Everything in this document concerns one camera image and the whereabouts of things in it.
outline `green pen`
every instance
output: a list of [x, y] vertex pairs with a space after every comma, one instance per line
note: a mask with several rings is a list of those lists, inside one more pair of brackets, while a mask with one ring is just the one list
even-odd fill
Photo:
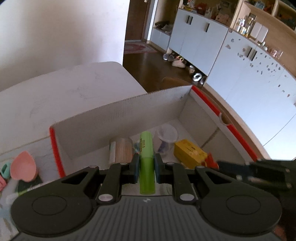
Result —
[[152, 135], [148, 131], [140, 134], [140, 194], [155, 193], [154, 154]]

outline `pink object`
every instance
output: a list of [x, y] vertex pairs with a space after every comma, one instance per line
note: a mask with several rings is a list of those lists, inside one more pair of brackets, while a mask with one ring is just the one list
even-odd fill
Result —
[[0, 192], [6, 187], [6, 182], [4, 178], [0, 175]]
[[14, 180], [33, 181], [37, 177], [34, 158], [27, 152], [21, 152], [11, 163], [10, 175]]

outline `transparent plastic cup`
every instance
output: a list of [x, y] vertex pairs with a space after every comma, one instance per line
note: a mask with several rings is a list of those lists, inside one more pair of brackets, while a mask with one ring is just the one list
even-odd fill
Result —
[[159, 153], [162, 157], [166, 156], [173, 148], [177, 139], [178, 132], [175, 127], [170, 124], [159, 126], [153, 137], [153, 149], [155, 153]]

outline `ribbed gray surface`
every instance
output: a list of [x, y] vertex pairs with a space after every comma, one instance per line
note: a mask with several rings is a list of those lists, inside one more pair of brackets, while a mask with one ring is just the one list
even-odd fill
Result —
[[197, 209], [181, 205], [172, 196], [123, 196], [100, 207], [81, 229], [56, 238], [20, 234], [14, 241], [279, 241], [269, 233], [259, 237], [233, 237], [205, 223]]

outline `white table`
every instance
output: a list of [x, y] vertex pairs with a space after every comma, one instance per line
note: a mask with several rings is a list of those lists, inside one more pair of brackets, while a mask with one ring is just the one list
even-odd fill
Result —
[[[44, 182], [58, 179], [49, 127], [58, 121], [112, 102], [145, 94], [140, 84], [116, 62], [93, 63], [58, 70], [0, 92], [0, 163], [27, 150]], [[17, 181], [2, 192], [0, 240], [17, 233], [5, 203]], [[6, 224], [10, 223], [12, 232]]]

